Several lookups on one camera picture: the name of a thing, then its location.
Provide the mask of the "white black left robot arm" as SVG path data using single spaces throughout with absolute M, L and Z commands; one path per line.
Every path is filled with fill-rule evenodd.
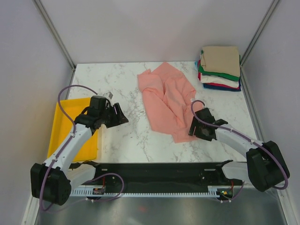
M 35 163 L 30 170 L 31 194 L 39 202 L 50 202 L 62 206 L 71 191 L 81 184 L 99 184 L 103 173 L 91 163 L 84 163 L 76 169 L 70 166 L 82 146 L 105 126 L 116 127 L 128 123 L 120 104 L 112 104 L 104 96 L 92 96 L 90 104 L 75 118 L 73 129 L 57 150 L 42 164 Z

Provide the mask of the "pink t shirt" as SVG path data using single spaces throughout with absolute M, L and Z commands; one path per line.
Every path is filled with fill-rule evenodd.
M 167 62 L 137 76 L 138 89 L 153 131 L 171 135 L 175 143 L 194 141 L 189 130 L 196 90 L 185 75 Z

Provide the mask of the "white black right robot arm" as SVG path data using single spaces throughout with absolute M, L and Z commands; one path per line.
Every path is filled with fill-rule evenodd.
M 224 143 L 246 159 L 244 162 L 227 160 L 219 163 L 214 176 L 217 183 L 223 185 L 230 180 L 241 180 L 250 182 L 260 192 L 287 188 L 290 172 L 275 142 L 250 138 L 227 121 L 216 120 L 208 108 L 192 114 L 190 136 Z

